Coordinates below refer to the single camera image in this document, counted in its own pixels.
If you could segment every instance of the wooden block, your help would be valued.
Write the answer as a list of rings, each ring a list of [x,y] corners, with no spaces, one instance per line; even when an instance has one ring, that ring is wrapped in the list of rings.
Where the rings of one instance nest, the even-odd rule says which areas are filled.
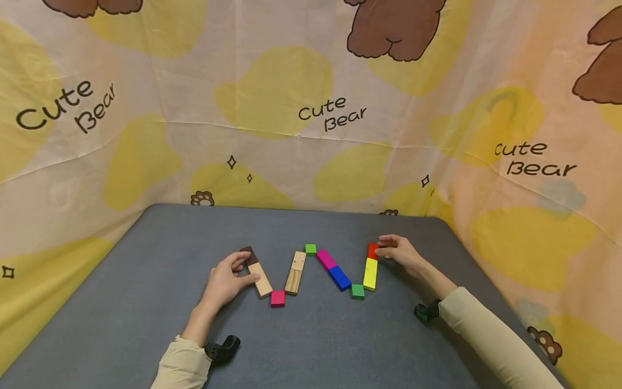
[[[340,291],[343,292],[352,285],[352,282],[350,282],[348,276],[343,272],[343,270],[341,270],[339,266],[335,266],[331,270],[328,270],[328,273],[330,274],[330,277],[333,279],[335,284],[337,284],[337,287]]]
[[[363,285],[352,284],[352,298],[355,300],[365,300],[365,289]]]
[[[290,269],[287,276],[287,282],[285,283],[285,293],[292,296],[298,295],[298,289],[300,288],[300,280],[302,279],[302,271],[296,269]]]
[[[270,296],[270,306],[272,308],[281,308],[285,306],[285,291],[274,291]]]
[[[250,252],[251,256],[244,261],[244,266],[248,267],[251,266],[253,263],[257,263],[259,262],[259,260],[257,259],[257,256],[255,255],[255,252],[253,251],[253,248],[250,246],[244,247],[239,249],[240,251],[248,251]]]
[[[294,270],[302,271],[305,267],[306,258],[307,258],[307,255],[305,253],[303,253],[302,251],[296,251],[294,253],[294,259],[292,260],[291,268]]]
[[[371,258],[365,260],[365,274],[363,275],[363,287],[368,291],[376,290],[376,274],[378,272],[378,261]]]
[[[316,254],[317,259],[327,271],[337,266],[335,260],[328,254],[326,250],[320,250]]]
[[[259,298],[264,298],[268,294],[272,293],[272,286],[270,285],[270,281],[268,281],[268,277],[264,272],[264,269],[261,267],[259,262],[253,263],[251,266],[248,266],[248,271],[252,273],[259,273],[261,278],[259,281],[255,283],[255,288],[257,288],[257,292],[259,293]]]
[[[315,255],[317,253],[317,247],[313,243],[307,243],[305,245],[305,252],[307,254]]]
[[[367,258],[371,258],[373,260],[378,260],[378,255],[376,255],[376,249],[380,248],[380,246],[378,246],[375,243],[370,243],[367,246]]]

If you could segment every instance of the black wrist strap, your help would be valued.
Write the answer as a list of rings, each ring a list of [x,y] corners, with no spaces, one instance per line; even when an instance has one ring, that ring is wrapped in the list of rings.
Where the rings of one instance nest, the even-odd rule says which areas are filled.
[[[440,315],[439,303],[440,299],[436,299],[427,307],[423,304],[417,304],[414,314],[422,322],[429,323]]]
[[[229,335],[222,345],[208,342],[205,345],[205,353],[214,364],[230,362],[238,351],[240,340],[235,335]]]

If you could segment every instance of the gray tabletop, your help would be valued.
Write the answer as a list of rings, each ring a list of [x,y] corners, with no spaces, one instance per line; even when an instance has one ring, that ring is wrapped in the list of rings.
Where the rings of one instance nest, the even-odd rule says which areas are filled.
[[[123,236],[0,378],[1,388],[149,388],[169,342],[183,329],[210,269],[251,245],[272,287],[283,289],[295,250],[326,249],[361,283],[367,244],[383,233],[411,240],[465,286],[554,371],[499,292],[436,218],[190,205],[155,205]],[[381,261],[364,301],[339,292],[307,257],[298,296],[271,309],[253,287],[218,315],[210,339],[237,335],[234,360],[212,367],[206,387],[500,388],[477,354],[441,319],[413,316],[426,290]]]

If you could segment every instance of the beige sleeve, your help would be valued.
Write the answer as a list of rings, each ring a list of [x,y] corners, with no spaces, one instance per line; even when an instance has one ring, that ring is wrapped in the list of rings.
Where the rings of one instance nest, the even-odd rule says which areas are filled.
[[[203,348],[177,336],[160,360],[151,389],[202,389],[210,365]]]
[[[451,292],[439,309],[508,388],[562,388],[525,342],[465,288]]]

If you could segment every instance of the finger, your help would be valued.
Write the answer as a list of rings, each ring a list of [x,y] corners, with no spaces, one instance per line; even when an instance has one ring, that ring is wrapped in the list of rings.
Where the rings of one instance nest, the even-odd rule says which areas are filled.
[[[395,249],[393,247],[377,248],[376,254],[385,258],[393,258]]]
[[[247,260],[251,254],[248,251],[236,251],[229,254],[221,263],[226,264],[230,268],[233,268],[233,263],[238,260]]]
[[[397,247],[397,243],[392,240],[379,240],[378,246],[380,247]]]
[[[235,271],[236,268],[239,268],[240,266],[242,266],[244,268],[244,265],[242,265],[244,262],[246,262],[248,258],[238,258],[237,260],[235,260],[233,262],[233,264],[231,265],[231,270]]]
[[[389,234],[389,235],[380,235],[380,237],[378,237],[378,240],[388,240],[388,241],[393,241],[395,243],[399,243],[400,240],[402,240],[403,238],[400,237],[399,235],[395,235],[394,233]]]
[[[242,287],[245,287],[256,283],[260,278],[261,276],[259,274],[253,273],[244,277],[238,277],[238,282],[242,284]]]

